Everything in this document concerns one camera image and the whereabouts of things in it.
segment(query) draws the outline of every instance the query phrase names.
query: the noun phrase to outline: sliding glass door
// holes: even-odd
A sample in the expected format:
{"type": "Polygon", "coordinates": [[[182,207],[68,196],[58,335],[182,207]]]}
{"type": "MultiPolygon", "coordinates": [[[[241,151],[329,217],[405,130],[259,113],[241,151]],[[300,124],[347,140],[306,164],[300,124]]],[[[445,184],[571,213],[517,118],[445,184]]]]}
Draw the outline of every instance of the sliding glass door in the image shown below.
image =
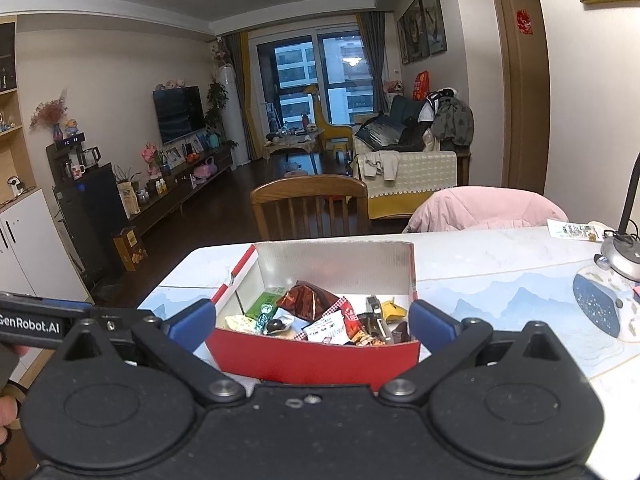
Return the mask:
{"type": "Polygon", "coordinates": [[[334,124],[353,124],[373,111],[373,86],[362,39],[355,31],[316,34],[257,45],[260,77],[272,132],[283,124],[302,129],[302,115],[316,118],[304,90],[318,86],[334,124]]]}

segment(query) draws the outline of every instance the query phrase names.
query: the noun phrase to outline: white cabinet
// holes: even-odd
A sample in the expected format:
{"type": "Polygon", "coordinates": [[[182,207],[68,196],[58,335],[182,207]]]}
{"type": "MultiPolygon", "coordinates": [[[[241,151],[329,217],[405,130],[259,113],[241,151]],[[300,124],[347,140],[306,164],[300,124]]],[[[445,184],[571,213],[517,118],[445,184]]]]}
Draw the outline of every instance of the white cabinet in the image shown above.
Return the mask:
{"type": "Polygon", "coordinates": [[[9,246],[8,234],[0,227],[0,290],[33,295],[33,289],[24,275],[14,251],[9,246]]]}
{"type": "Polygon", "coordinates": [[[32,294],[58,300],[87,299],[88,293],[60,241],[41,189],[0,212],[0,226],[32,294]]]}

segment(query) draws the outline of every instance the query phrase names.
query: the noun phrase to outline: tv stand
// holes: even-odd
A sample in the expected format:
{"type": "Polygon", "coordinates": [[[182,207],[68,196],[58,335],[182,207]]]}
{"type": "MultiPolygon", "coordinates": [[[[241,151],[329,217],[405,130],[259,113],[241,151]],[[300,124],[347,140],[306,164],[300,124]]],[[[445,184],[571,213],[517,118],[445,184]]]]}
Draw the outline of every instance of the tv stand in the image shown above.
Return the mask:
{"type": "Polygon", "coordinates": [[[223,171],[231,168],[231,164],[231,146],[224,144],[213,150],[205,150],[193,162],[184,162],[176,166],[172,169],[172,174],[164,178],[167,191],[153,195],[146,204],[140,204],[140,213],[129,218],[129,225],[135,227],[136,231],[142,236],[165,216],[177,209],[182,212],[182,205],[188,199],[213,182],[223,171]],[[190,179],[193,168],[210,156],[213,156],[218,172],[193,189],[190,179]]]}

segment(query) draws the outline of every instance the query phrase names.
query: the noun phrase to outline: green package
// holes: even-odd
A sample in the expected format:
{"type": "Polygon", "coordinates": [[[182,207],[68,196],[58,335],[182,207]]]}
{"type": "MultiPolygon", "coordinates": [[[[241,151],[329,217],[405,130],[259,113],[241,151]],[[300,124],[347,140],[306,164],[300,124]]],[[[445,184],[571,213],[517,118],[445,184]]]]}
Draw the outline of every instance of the green package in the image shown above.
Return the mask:
{"type": "Polygon", "coordinates": [[[280,293],[280,291],[263,292],[247,311],[246,316],[257,320],[260,317],[260,314],[266,314],[268,318],[267,321],[270,320],[278,309],[276,302],[282,297],[282,294],[283,293],[280,293]]]}

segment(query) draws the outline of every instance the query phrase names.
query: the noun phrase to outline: curtain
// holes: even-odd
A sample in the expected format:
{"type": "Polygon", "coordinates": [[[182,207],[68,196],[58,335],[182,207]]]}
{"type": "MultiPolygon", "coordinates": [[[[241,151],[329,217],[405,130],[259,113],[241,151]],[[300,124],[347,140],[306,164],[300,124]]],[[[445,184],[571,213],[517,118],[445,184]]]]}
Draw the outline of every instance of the curtain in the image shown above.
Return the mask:
{"type": "Polygon", "coordinates": [[[385,65],[385,13],[379,10],[358,12],[358,28],[373,77],[373,111],[387,111],[382,71],[385,65]]]}
{"type": "Polygon", "coordinates": [[[249,60],[249,35],[247,32],[234,32],[223,37],[226,51],[236,72],[238,98],[242,108],[242,123],[249,158],[260,158],[261,143],[251,114],[251,61],[249,60]]]}

